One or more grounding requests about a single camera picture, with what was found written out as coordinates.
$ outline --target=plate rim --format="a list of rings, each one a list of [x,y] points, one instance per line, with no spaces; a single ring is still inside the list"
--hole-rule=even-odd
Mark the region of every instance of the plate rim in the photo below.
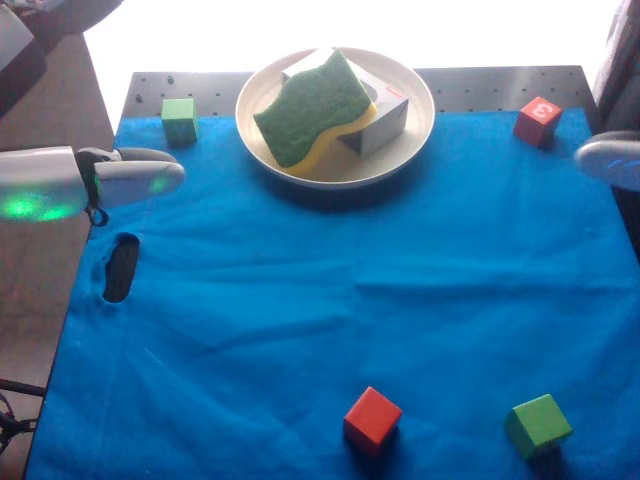
[[[254,77],[256,77],[257,75],[260,75],[264,70],[266,70],[267,68],[269,68],[270,66],[274,65],[275,63],[278,63],[282,60],[284,60],[287,57],[291,57],[294,55],[303,55],[303,58],[306,57],[307,55],[310,55],[311,53],[313,53],[314,51],[316,51],[318,48],[307,48],[307,49],[303,49],[303,50],[298,50],[295,52],[291,52],[287,55],[284,55],[282,57],[279,57],[275,60],[273,60],[272,62],[270,62],[269,64],[265,65],[264,67],[260,68],[259,70],[256,70],[250,77],[249,79],[245,82],[245,84],[242,86],[242,89],[240,90],[240,93],[238,95],[238,99],[236,100],[236,108],[235,108],[235,119],[236,119],[236,129],[238,130],[238,134],[240,135],[240,139],[242,140],[242,143],[244,144],[244,146],[246,147],[246,149],[249,151],[249,153],[251,154],[251,156],[254,158],[255,161],[257,161],[260,165],[262,165],[263,168],[267,169],[269,172],[277,175],[278,177],[291,182],[291,183],[295,183],[296,185],[301,185],[304,187],[308,187],[308,188],[314,188],[314,189],[319,189],[319,190],[347,190],[347,189],[352,189],[352,188],[358,188],[358,187],[363,187],[366,185],[370,185],[373,183],[377,183],[379,181],[384,180],[385,178],[393,175],[394,173],[396,173],[397,171],[401,170],[402,168],[404,168],[405,166],[409,165],[413,159],[418,155],[418,153],[420,153],[420,151],[424,148],[425,144],[427,143],[427,140],[429,139],[429,137],[431,136],[431,133],[433,132],[433,127],[435,126],[435,118],[436,118],[436,112],[435,112],[435,101],[433,99],[433,94],[431,93],[431,90],[429,89],[429,86],[426,84],[426,82],[422,79],[422,77],[420,77],[420,75],[418,75],[416,73],[415,70],[413,70],[412,68],[407,67],[404,63],[399,62],[398,60],[395,60],[387,55],[381,54],[379,52],[376,52],[374,50],[368,50],[368,49],[364,49],[364,48],[357,48],[357,47],[332,47],[338,50],[351,50],[351,51],[360,51],[360,52],[364,52],[365,54],[373,54],[373,55],[377,55],[380,57],[384,57],[387,60],[390,60],[391,62],[394,62],[398,65],[400,65],[402,68],[404,68],[405,70],[407,70],[407,72],[409,72],[410,75],[413,75],[420,84],[422,84],[422,86],[424,87],[425,92],[427,93],[427,96],[429,98],[429,103],[431,103],[431,111],[432,111],[432,121],[431,121],[431,125],[429,126],[429,129],[427,130],[427,132],[424,135],[424,139],[422,140],[422,142],[420,142],[420,144],[415,148],[415,150],[409,155],[409,158],[407,158],[407,160],[405,160],[404,162],[402,162],[400,165],[395,166],[394,168],[391,168],[390,170],[386,171],[386,172],[382,172],[376,175],[372,175],[370,177],[366,177],[366,178],[361,178],[358,180],[347,180],[347,181],[335,181],[335,182],[331,182],[331,181],[321,181],[321,180],[310,180],[307,178],[301,178],[301,177],[296,177],[295,175],[291,175],[290,173],[284,172],[282,170],[279,170],[271,165],[269,165],[268,163],[264,162],[262,159],[260,159],[258,157],[258,155],[256,155],[256,153],[251,149],[251,146],[248,144],[247,140],[245,140],[243,134],[242,134],[242,130],[240,128],[240,124],[238,123],[238,110],[239,110],[239,106],[240,106],[240,101],[242,100],[244,94],[245,94],[245,90],[247,89],[247,87],[251,84],[251,82],[254,80]]]

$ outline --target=red cube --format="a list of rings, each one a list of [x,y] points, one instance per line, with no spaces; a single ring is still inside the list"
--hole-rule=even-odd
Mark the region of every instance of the red cube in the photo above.
[[[344,417],[344,435],[359,450],[375,457],[401,415],[402,410],[368,387]]]
[[[529,145],[547,145],[562,116],[562,109],[542,97],[536,97],[520,110],[513,134]]]

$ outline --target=tiled floor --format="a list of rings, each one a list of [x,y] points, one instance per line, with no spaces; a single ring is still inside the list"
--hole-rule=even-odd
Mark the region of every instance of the tiled floor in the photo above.
[[[113,134],[82,35],[47,54],[47,73],[0,118],[0,150],[29,145],[110,149]],[[89,224],[84,215],[48,224],[0,222],[0,378],[45,386]],[[17,418],[40,399],[6,395]],[[0,456],[0,480],[22,478],[30,434]]]

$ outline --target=black metal rod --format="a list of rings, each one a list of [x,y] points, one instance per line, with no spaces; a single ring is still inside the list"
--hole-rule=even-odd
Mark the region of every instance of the black metal rod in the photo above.
[[[36,387],[35,385],[27,385],[26,383],[12,382],[11,380],[3,380],[0,378],[0,390],[9,392],[22,393],[33,397],[43,397],[47,394],[47,389]]]

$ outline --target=round plate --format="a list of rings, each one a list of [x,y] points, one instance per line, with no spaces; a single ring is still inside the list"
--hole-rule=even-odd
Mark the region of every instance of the round plate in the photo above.
[[[282,71],[314,50],[288,55],[255,73],[240,92],[236,104],[236,122],[242,141],[260,164],[285,180],[327,190],[375,183],[406,165],[431,134],[435,120],[433,97],[413,70],[379,53],[357,48],[340,50],[353,63],[407,95],[409,110],[405,130],[369,158],[361,158],[335,140],[323,153],[317,166],[303,176],[285,173],[271,155],[253,115],[262,112],[278,96],[282,86]]]

